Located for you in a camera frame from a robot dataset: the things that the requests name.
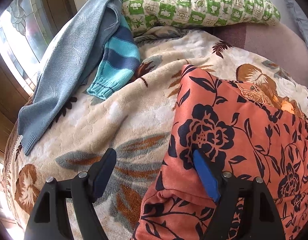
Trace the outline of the grey blue pillow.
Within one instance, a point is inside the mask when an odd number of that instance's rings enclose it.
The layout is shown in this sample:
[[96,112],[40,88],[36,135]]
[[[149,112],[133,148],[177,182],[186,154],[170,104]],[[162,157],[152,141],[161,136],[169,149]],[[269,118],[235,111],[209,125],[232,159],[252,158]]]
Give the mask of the grey blue pillow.
[[284,0],[308,49],[308,18],[295,0]]

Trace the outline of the light blue knit sweater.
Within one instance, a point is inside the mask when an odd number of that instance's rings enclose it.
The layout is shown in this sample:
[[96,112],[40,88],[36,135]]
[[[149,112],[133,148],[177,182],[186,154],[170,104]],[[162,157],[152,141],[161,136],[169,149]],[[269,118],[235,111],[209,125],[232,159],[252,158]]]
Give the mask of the light blue knit sweater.
[[48,46],[33,102],[18,114],[18,134],[29,155],[76,90],[96,75],[105,43],[117,31],[123,0],[89,0]]

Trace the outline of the teal striped knit garment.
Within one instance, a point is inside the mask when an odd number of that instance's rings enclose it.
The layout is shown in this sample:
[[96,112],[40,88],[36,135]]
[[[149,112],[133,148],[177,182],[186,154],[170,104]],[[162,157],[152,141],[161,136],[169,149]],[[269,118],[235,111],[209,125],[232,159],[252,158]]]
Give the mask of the teal striped knit garment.
[[105,43],[104,55],[87,93],[108,99],[124,87],[140,66],[140,53],[124,16],[117,31]]

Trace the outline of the pink quilted mattress cover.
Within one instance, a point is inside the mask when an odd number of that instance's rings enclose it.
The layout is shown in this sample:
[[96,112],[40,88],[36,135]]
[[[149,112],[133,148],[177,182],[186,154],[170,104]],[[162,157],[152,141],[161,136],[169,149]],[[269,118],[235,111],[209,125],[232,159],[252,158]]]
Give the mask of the pink quilted mattress cover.
[[308,87],[308,48],[286,25],[240,23],[204,30],[234,47],[267,58],[288,72],[297,83]]

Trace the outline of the stained glass window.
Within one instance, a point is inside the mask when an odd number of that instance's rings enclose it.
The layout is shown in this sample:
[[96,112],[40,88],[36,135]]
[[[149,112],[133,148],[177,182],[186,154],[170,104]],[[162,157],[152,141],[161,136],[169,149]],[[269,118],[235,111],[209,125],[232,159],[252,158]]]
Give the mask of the stained glass window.
[[0,54],[30,96],[36,89],[40,61],[52,39],[42,0],[13,0],[0,16]]

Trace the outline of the brown wooden window frame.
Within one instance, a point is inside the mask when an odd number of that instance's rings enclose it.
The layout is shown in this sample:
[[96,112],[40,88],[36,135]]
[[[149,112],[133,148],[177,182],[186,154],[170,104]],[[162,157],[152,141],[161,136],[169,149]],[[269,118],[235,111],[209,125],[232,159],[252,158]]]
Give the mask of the brown wooden window frame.
[[[0,1],[0,16],[13,0]],[[64,24],[77,12],[74,0],[42,0],[53,38]],[[5,154],[5,146],[18,112],[30,95],[19,85],[0,54],[0,157]]]

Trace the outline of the green checkered pillow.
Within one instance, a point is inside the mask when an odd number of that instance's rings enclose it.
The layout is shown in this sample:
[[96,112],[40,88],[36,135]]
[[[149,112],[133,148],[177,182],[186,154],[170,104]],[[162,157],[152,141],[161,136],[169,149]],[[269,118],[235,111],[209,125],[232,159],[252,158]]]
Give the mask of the green checkered pillow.
[[237,23],[277,25],[281,14],[270,0],[123,0],[133,35],[155,26],[219,27]]

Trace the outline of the orange floral blouse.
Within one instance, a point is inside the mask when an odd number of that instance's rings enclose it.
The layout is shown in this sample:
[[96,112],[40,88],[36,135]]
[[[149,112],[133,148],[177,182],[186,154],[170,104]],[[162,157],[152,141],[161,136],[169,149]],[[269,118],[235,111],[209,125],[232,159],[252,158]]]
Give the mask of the orange floral blouse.
[[261,177],[286,239],[308,231],[308,120],[258,100],[249,83],[185,65],[168,151],[133,239],[203,237],[216,206],[194,168],[196,150],[240,179]]

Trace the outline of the leaf print fleece blanket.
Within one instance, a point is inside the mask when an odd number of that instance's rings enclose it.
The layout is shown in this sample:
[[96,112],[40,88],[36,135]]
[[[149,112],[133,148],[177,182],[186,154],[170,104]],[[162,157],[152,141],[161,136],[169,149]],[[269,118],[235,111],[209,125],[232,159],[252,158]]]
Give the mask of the leaf print fleece blanket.
[[129,239],[147,188],[169,146],[182,67],[193,64],[221,79],[252,84],[257,98],[308,118],[308,87],[267,58],[234,47],[204,30],[155,27],[135,38],[141,65],[128,85],[106,100],[81,87],[29,156],[12,131],[3,187],[8,207],[25,228],[48,176],[89,169],[108,148],[117,164],[95,211],[108,237]]

